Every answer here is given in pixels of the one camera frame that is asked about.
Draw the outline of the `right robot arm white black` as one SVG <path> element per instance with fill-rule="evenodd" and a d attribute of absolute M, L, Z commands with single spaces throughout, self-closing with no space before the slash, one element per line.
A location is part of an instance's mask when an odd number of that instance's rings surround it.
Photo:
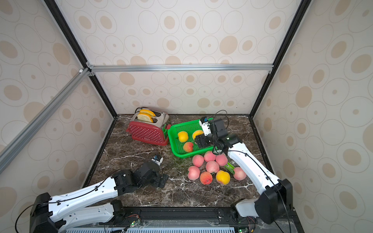
<path fill-rule="evenodd" d="M 234 160 L 253 182 L 258 199 L 244 199 L 235 205 L 241 217 L 259 217 L 266 224 L 286 216 L 293 206 L 293 187 L 266 169 L 235 134 L 229 134 L 222 119 L 202 117 L 199 121 L 203 134 L 196 136 L 199 148 L 213 146 Z"/>

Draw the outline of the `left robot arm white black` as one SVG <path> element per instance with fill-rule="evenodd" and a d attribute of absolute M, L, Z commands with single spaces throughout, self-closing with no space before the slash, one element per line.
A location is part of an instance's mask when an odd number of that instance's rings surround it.
<path fill-rule="evenodd" d="M 51 196 L 48 192 L 37 196 L 30 212 L 31 233 L 60 233 L 69 228 L 93 222 L 108 222 L 117 211 L 113 204 L 102 207 L 94 204 L 153 186 L 163 188 L 169 176 L 161 173 L 160 162 L 145 162 L 135 171 L 116 170 L 103 181 L 85 188 Z"/>

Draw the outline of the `pink peach with stem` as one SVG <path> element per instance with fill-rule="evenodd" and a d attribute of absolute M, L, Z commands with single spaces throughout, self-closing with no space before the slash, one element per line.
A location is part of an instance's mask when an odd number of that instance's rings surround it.
<path fill-rule="evenodd" d="M 192 181 L 199 179 L 199 177 L 200 177 L 200 169 L 198 167 L 196 167 L 196 166 L 189 167 L 188 168 L 188 175 L 187 175 L 187 177 L 190 180 L 192 180 Z"/>

